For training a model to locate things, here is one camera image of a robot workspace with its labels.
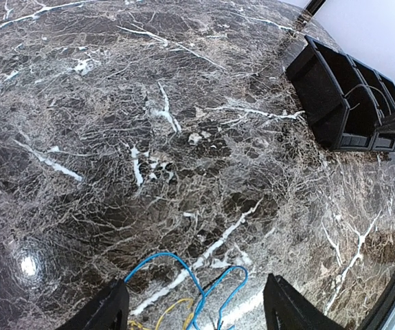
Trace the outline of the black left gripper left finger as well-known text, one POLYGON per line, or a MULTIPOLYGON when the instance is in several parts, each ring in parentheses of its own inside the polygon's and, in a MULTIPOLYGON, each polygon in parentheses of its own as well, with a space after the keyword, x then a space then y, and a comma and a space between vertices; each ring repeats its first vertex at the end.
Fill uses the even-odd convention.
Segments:
POLYGON ((113 279, 58 330, 121 329, 128 326, 129 293, 122 279, 113 279))

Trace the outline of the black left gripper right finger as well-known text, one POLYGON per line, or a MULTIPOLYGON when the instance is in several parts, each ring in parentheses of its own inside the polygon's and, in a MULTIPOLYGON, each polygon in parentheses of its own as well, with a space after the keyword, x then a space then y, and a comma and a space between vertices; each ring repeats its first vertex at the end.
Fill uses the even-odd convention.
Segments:
POLYGON ((267 329, 343 329, 305 299, 282 276, 268 275, 263 301, 267 329))

